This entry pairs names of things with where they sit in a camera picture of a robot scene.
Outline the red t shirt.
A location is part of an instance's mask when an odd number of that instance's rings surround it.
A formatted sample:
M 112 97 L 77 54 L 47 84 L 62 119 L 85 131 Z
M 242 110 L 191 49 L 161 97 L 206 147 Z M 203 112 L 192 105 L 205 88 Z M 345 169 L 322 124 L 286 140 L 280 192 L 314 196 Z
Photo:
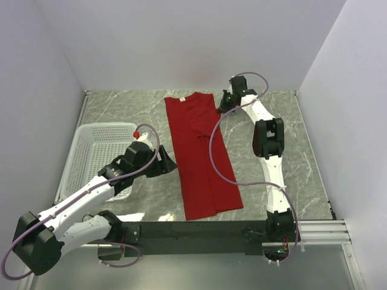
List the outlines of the red t shirt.
M 166 97 L 166 113 L 181 183 L 186 220 L 243 207 L 224 145 L 212 94 Z

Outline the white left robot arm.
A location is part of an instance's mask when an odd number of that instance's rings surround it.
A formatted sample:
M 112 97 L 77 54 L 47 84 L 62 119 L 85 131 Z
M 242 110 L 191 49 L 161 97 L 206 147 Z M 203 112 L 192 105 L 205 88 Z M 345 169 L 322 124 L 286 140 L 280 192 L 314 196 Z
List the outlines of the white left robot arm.
M 30 211 L 23 214 L 11 249 L 31 273 L 39 276 L 81 245 L 103 239 L 113 243 L 121 235 L 122 222 L 117 216 L 105 210 L 88 222 L 82 222 L 81 218 L 132 186 L 139 176 L 153 178 L 176 168 L 163 146 L 151 149 L 147 142 L 135 141 L 69 198 L 40 214 Z

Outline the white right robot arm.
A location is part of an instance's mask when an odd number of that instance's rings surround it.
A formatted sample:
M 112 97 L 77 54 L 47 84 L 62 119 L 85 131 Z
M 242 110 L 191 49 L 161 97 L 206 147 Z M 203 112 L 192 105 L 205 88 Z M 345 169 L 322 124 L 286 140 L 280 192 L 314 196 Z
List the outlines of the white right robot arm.
M 262 184 L 267 189 L 267 219 L 265 235 L 273 241 L 285 240 L 297 232 L 294 205 L 286 193 L 282 170 L 285 149 L 284 121 L 276 118 L 259 100 L 268 88 L 258 94 L 249 89 L 246 73 L 232 76 L 230 87 L 223 91 L 218 112 L 225 116 L 243 109 L 254 124 L 252 149 L 264 172 Z

